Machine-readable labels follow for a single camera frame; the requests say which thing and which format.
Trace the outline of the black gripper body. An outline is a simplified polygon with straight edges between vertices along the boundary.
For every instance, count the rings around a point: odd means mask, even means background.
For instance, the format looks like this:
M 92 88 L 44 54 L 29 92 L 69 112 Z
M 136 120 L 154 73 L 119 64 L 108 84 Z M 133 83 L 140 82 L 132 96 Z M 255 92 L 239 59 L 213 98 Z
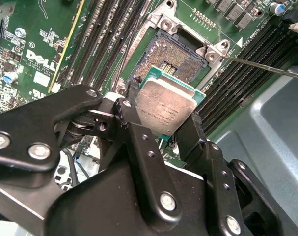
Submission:
M 130 167 L 113 166 L 62 194 L 47 217 L 49 236 L 218 236 L 208 215 L 205 182 L 189 171 L 166 166 L 183 205 L 179 223 L 169 231 L 148 225 L 140 213 Z

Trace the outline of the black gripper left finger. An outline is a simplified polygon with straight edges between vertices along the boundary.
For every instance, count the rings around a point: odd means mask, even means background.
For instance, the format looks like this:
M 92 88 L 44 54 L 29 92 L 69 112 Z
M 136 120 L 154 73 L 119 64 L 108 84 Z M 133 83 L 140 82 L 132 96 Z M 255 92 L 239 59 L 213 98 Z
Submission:
M 113 113 L 97 111 L 99 93 L 78 85 L 0 114 L 0 184 L 36 189 L 52 180 L 71 120 L 86 112 L 108 122 L 108 131 L 93 130 L 113 142 L 102 160 L 102 172 L 129 164 L 140 213 L 153 228 L 173 228 L 182 206 L 150 129 L 142 126 L 135 106 L 117 99 Z

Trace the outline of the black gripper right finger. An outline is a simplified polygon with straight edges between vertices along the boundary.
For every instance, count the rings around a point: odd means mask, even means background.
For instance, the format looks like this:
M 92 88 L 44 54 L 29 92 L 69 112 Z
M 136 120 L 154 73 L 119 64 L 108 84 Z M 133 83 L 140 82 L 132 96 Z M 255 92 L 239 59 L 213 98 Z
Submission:
M 201 119 L 192 113 L 175 132 L 186 169 L 203 177 L 207 229 L 220 236 L 284 236 L 285 213 L 266 187 L 243 162 L 227 162 L 208 141 Z

